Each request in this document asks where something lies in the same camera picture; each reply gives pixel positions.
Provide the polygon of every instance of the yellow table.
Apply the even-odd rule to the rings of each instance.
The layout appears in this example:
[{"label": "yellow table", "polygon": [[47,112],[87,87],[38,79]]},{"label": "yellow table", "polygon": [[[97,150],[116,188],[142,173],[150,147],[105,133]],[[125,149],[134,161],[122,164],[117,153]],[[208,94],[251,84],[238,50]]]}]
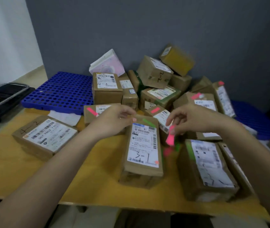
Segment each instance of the yellow table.
[{"label": "yellow table", "polygon": [[[0,199],[13,192],[34,174],[43,162],[22,151],[11,134],[39,114],[48,111],[26,109],[0,132]],[[81,117],[77,124],[84,129]],[[126,141],[123,135],[99,141],[81,166],[60,203],[68,205],[99,205],[121,208],[152,209],[209,215],[251,215],[270,221],[267,211],[255,199],[234,203],[196,203],[183,195],[176,168],[177,153],[164,160],[165,175],[160,184],[150,190],[118,183],[121,158]]]}]

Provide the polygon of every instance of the white wall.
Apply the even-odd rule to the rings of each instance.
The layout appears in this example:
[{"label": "white wall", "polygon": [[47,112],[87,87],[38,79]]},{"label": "white wall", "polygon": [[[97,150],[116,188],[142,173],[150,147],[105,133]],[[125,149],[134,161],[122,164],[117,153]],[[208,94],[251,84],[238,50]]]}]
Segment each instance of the white wall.
[{"label": "white wall", "polygon": [[0,0],[0,84],[43,65],[25,0]]}]

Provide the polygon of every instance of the blue plastic crate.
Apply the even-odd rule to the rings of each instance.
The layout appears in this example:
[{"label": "blue plastic crate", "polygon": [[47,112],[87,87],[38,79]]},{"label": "blue plastic crate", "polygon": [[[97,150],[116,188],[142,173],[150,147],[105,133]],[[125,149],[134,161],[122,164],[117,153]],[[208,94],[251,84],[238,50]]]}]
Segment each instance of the blue plastic crate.
[{"label": "blue plastic crate", "polygon": [[270,119],[265,114],[243,101],[231,101],[231,103],[236,113],[236,120],[255,129],[259,140],[270,140]]},{"label": "blue plastic crate", "polygon": [[93,105],[92,80],[92,76],[58,72],[21,104],[25,108],[83,115],[83,106]]}]

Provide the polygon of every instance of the pink sticker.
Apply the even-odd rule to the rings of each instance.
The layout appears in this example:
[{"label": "pink sticker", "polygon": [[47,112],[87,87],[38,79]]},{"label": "pink sticker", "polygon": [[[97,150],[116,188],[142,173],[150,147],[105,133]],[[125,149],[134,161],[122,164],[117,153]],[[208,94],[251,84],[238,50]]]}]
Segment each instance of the pink sticker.
[{"label": "pink sticker", "polygon": [[95,112],[92,108],[87,107],[86,109],[87,109],[91,114],[93,114],[93,115],[95,115],[95,116],[97,117],[98,113]]},{"label": "pink sticker", "polygon": [[165,157],[167,157],[167,156],[169,156],[172,152],[173,152],[173,147],[166,147],[165,149],[164,149],[164,156]]},{"label": "pink sticker", "polygon": [[151,110],[151,113],[153,114],[153,113],[156,113],[157,111],[159,111],[160,110],[160,108],[159,107],[157,107],[157,108],[155,108],[154,110]]},{"label": "pink sticker", "polygon": [[191,99],[192,99],[192,100],[195,100],[195,99],[199,98],[200,95],[201,95],[201,93],[194,94],[194,95],[191,97]]},{"label": "pink sticker", "polygon": [[171,131],[174,129],[174,127],[175,127],[175,125],[170,126],[170,128],[169,128],[169,134],[168,134],[168,137],[166,139],[166,143],[169,146],[174,146],[174,135],[171,134]]}]

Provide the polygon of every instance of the hand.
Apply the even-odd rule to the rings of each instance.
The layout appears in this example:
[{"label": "hand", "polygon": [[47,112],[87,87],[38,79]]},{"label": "hand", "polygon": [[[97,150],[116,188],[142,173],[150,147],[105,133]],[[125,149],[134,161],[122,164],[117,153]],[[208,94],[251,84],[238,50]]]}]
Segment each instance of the hand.
[{"label": "hand", "polygon": [[128,115],[135,115],[136,111],[126,105],[112,105],[102,112],[87,129],[91,130],[97,139],[103,139],[118,134],[125,127],[132,125],[135,118]]},{"label": "hand", "polygon": [[233,123],[233,119],[206,107],[186,104],[173,110],[167,118],[166,126],[176,125],[171,134],[183,134],[186,131],[218,133],[223,125]]}]

